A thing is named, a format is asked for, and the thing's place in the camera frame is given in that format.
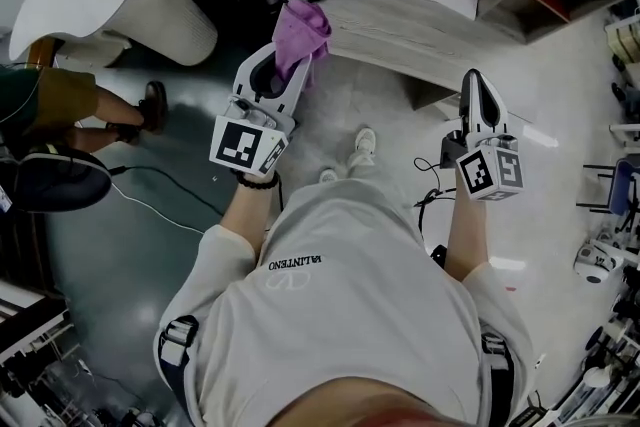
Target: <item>white sneaker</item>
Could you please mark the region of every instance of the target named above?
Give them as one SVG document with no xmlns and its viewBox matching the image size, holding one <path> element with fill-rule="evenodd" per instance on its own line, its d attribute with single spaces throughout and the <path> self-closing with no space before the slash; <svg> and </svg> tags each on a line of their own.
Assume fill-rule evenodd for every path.
<svg viewBox="0 0 640 427">
<path fill-rule="evenodd" d="M 329 182 L 337 182 L 338 181 L 338 173 L 335 172 L 334 169 L 328 168 L 325 169 L 322 173 L 320 173 L 320 179 L 318 183 L 329 183 Z"/>
<path fill-rule="evenodd" d="M 363 128 L 356 136 L 356 152 L 373 155 L 376 152 L 376 133 L 370 128 Z"/>
</svg>

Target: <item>white t-shirt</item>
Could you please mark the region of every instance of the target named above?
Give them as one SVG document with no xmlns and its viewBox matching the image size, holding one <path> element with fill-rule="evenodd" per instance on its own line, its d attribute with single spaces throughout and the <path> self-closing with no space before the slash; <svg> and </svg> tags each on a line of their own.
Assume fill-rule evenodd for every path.
<svg viewBox="0 0 640 427">
<path fill-rule="evenodd" d="M 364 182 L 297 191 L 255 268 L 254 259 L 245 239 L 209 229 L 161 320 L 200 323 L 195 380 L 207 425 L 264 427 L 311 388 L 362 377 L 486 426 L 480 322 L 511 350 L 512 412 L 528 389 L 529 335 L 493 269 L 450 278 L 406 216 Z"/>
</svg>

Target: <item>brown shoe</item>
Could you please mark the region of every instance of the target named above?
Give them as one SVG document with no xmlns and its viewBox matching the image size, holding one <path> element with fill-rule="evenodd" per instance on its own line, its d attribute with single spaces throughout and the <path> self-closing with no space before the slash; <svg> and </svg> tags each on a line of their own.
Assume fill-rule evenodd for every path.
<svg viewBox="0 0 640 427">
<path fill-rule="evenodd" d="M 123 143 L 130 144 L 131 146 L 138 146 L 140 143 L 140 128 L 133 125 L 123 125 L 118 123 L 107 123 L 105 126 L 107 130 L 117 130 L 118 138 L 116 141 L 122 141 Z"/>
<path fill-rule="evenodd" d="M 138 110 L 144 117 L 142 130 L 161 134 L 167 122 L 167 92 L 164 84 L 154 80 L 147 84 L 144 100 L 140 100 Z"/>
</svg>

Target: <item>chair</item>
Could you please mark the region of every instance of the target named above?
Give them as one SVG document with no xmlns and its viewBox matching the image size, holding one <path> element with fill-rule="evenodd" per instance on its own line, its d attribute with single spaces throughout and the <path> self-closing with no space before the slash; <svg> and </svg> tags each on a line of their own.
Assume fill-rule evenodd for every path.
<svg viewBox="0 0 640 427">
<path fill-rule="evenodd" d="M 635 216 L 640 212 L 640 201 L 638 201 L 638 188 L 634 173 L 640 173 L 640 159 L 624 158 L 620 159 L 615 166 L 594 166 L 584 165 L 585 169 L 606 170 L 607 173 L 598 173 L 598 178 L 609 178 L 611 180 L 611 188 L 609 189 L 609 198 L 606 204 L 596 203 L 576 203 L 576 206 L 588 208 L 591 212 L 600 212 L 604 214 L 625 215 L 623 225 L 616 229 L 621 232 L 625 228 L 631 231 Z M 633 183 L 633 198 L 629 199 L 629 188 Z"/>
</svg>

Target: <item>white cable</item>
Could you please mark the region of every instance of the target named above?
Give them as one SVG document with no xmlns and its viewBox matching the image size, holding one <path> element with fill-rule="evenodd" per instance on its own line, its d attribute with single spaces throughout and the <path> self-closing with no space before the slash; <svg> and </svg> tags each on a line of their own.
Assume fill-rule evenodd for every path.
<svg viewBox="0 0 640 427">
<path fill-rule="evenodd" d="M 162 217 L 165 221 L 170 222 L 171 224 L 177 226 L 178 228 L 182 228 L 184 230 L 189 230 L 189 231 L 195 231 L 196 233 L 199 233 L 200 235 L 204 235 L 204 232 L 202 232 L 200 230 L 197 230 L 196 228 L 193 228 L 191 226 L 187 226 L 186 224 L 180 224 L 180 223 L 177 223 L 177 222 L 173 221 L 172 219 L 169 219 L 162 212 L 160 212 L 159 210 L 156 210 L 154 207 L 152 207 L 151 205 L 145 203 L 144 201 L 140 201 L 139 199 L 127 196 L 124 192 L 122 192 L 120 190 L 120 188 L 115 183 L 112 183 L 111 185 L 113 185 L 114 189 L 117 190 L 124 199 L 128 199 L 129 201 L 133 201 L 134 203 L 139 203 L 140 205 L 145 206 L 150 210 L 153 210 L 156 214 L 158 214 L 160 217 Z"/>
</svg>

